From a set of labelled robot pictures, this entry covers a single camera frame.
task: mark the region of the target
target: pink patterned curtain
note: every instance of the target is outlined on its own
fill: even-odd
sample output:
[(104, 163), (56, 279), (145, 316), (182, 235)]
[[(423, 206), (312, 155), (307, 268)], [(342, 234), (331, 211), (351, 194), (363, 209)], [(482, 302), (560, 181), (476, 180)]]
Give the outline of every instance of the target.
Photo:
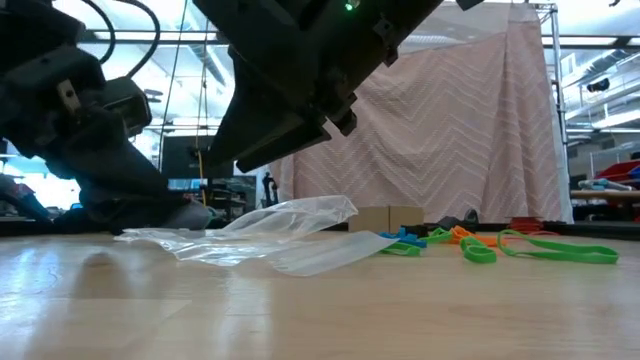
[(425, 221), (562, 218), (540, 25), (406, 54), (358, 89), (358, 128), (271, 164), (284, 199), (344, 194), (413, 205)]

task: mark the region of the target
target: cable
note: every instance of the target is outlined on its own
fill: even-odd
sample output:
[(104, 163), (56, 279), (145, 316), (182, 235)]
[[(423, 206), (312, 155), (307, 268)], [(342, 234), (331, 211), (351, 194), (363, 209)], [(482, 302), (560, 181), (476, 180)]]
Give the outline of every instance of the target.
[(173, 69), (171, 70), (171, 79), (169, 80), (169, 94), (167, 94), (167, 105), (164, 108), (164, 116), (162, 117), (162, 126), (160, 127), (160, 144), (158, 146), (158, 167), (162, 165), (162, 143), (164, 139), (164, 127), (167, 125), (167, 114), (169, 113), (169, 103), (171, 102), (171, 93), (173, 90), (173, 79), (176, 77), (176, 68), (178, 66), (178, 56), (180, 55), (180, 45), (182, 44), (182, 29), (184, 28), (184, 19), (187, 15), (187, 0), (184, 1), (184, 9), (182, 10), (182, 21), (180, 22), (180, 33), (178, 34), (178, 44), (176, 45), (176, 55), (173, 59)]
[(104, 20), (104, 23), (107, 25), (107, 29), (109, 29), (109, 47), (107, 48), (107, 52), (104, 53), (104, 55), (102, 55), (102, 57), (100, 58), (100, 64), (104, 64), (111, 58), (111, 55), (113, 55), (113, 50), (116, 48), (116, 30), (113, 28), (113, 24), (111, 23), (111, 20), (109, 20), (109, 16), (107, 16), (107, 14), (100, 8), (100, 6), (96, 5), (96, 3), (91, 0), (82, 0), (82, 2), (89, 5), (93, 10), (95, 10), (95, 12), (100, 15), (102, 20)]
[[(207, 33), (209, 32), (209, 20), (207, 20), (207, 25), (205, 28), (205, 36), (204, 36), (204, 51), (207, 52)], [(196, 151), (198, 152), (198, 165), (200, 167), (200, 184), (204, 181), (204, 166), (202, 165), (202, 151), (200, 151), (200, 113), (202, 111), (202, 91), (204, 90), (204, 106), (205, 106), (205, 117), (209, 119), (209, 109), (208, 109), (208, 99), (207, 99), (207, 62), (205, 60), (202, 61), (202, 75), (200, 80), (202, 81), (202, 85), (200, 86), (200, 96), (198, 97), (198, 121), (196, 124)], [(207, 124), (207, 135), (209, 135), (209, 124)], [(207, 194), (202, 189), (202, 203), (204, 206), (207, 206)]]
[[(158, 17), (153, 12), (153, 10), (149, 9), (147, 5), (141, 3), (138, 0), (115, 0), (115, 1), (137, 7), (138, 9), (146, 12), (147, 15), (149, 15), (149, 17), (151, 18), (151, 21), (153, 21), (153, 30), (156, 36), (153, 38), (153, 42), (151, 43), (151, 47), (149, 48), (149, 51), (147, 51), (147, 53), (144, 54), (142, 59), (140, 59), (140, 61), (136, 64), (136, 66), (134, 66), (133, 69), (131, 69), (127, 73), (127, 77), (133, 77), (133, 75), (135, 75), (138, 71), (140, 71), (140, 69), (142, 69), (142, 67), (147, 63), (147, 61), (151, 59), (153, 54), (156, 52), (156, 49), (158, 48), (158, 44), (160, 43), (160, 21), (158, 21)], [(184, 12), (182, 14), (182, 25), (184, 25), (184, 14), (186, 12), (187, 12), (187, 0), (185, 0), (184, 2)]]

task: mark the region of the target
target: blue object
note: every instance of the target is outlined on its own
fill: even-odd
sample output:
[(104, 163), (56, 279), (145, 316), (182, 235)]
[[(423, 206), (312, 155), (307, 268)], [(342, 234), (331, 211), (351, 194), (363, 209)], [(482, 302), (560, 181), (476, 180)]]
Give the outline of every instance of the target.
[(634, 180), (640, 180), (640, 166), (631, 170), (631, 173), (629, 173), (629, 175), (631, 175), (631, 178)]
[(425, 249), (427, 247), (426, 241), (418, 240), (418, 236), (416, 234), (407, 234), (407, 230), (404, 227), (401, 227), (397, 234), (381, 232), (380, 236), (386, 239), (398, 239), (399, 243), (417, 246), (421, 249)]

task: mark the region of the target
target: clear plastic bag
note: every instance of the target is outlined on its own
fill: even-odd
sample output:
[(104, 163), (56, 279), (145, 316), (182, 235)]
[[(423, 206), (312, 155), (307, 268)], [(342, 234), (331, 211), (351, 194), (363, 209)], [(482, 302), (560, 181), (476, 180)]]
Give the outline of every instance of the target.
[(219, 266), (266, 257), (276, 270), (308, 276), (374, 254), (395, 241), (370, 232), (304, 240), (357, 213), (347, 197), (323, 196), (259, 209), (221, 230), (128, 229), (115, 239), (152, 241), (178, 260)]

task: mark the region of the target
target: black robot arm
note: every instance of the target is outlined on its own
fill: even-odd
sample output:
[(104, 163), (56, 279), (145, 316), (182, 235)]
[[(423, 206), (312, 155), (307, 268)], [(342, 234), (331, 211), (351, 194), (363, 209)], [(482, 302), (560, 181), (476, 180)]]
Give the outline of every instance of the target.
[[(205, 163), (237, 160), (251, 170), (330, 139), (327, 120), (347, 136), (357, 123), (356, 87), (381, 63), (391, 65), (442, 1), (194, 0), (229, 41), (236, 77)], [(458, 0), (463, 9), (480, 2)], [(157, 40), (157, 18), (145, 11)], [(151, 121), (145, 94), (131, 74), (106, 80), (99, 60), (76, 47), (83, 32), (51, 0), (0, 0), (0, 138), (42, 157), (55, 175), (75, 178), (95, 221), (181, 226), (176, 213), (189, 204), (128, 141)]]

